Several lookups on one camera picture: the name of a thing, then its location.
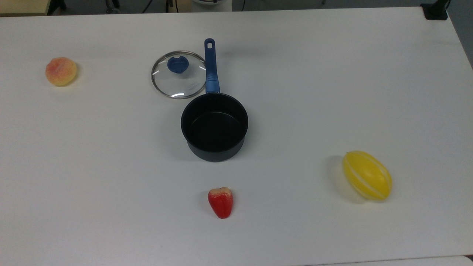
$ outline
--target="lid knob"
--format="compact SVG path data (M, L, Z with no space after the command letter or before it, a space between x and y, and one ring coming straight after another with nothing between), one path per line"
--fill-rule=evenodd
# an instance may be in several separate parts
M185 58L182 55L179 56L178 58L171 57L167 61L167 68L169 68L170 71L177 74L182 74L188 67L189 67L189 60L187 60L187 58Z

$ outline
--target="saucepan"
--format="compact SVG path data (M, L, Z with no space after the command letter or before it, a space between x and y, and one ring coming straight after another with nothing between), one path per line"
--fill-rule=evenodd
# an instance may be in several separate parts
M230 159L243 146L248 115L235 98L220 93L215 41L205 40L205 94L192 100L181 116L187 144L199 158L220 162Z

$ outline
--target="pan handle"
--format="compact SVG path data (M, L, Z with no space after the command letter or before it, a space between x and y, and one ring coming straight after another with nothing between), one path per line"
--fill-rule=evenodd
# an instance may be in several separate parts
M205 93L220 92L215 41L211 38L205 40L205 69Z

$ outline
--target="striped melon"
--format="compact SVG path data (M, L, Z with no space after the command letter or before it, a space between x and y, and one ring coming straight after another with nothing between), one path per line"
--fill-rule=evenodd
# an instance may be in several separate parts
M385 200L391 193L391 175L376 158L364 151L350 151L343 157L343 172L363 197Z

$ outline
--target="fake peach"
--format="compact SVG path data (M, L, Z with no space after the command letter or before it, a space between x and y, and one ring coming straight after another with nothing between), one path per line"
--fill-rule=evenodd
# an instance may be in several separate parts
M67 57L56 57L46 66L46 78L56 86L62 86L74 79L77 65Z

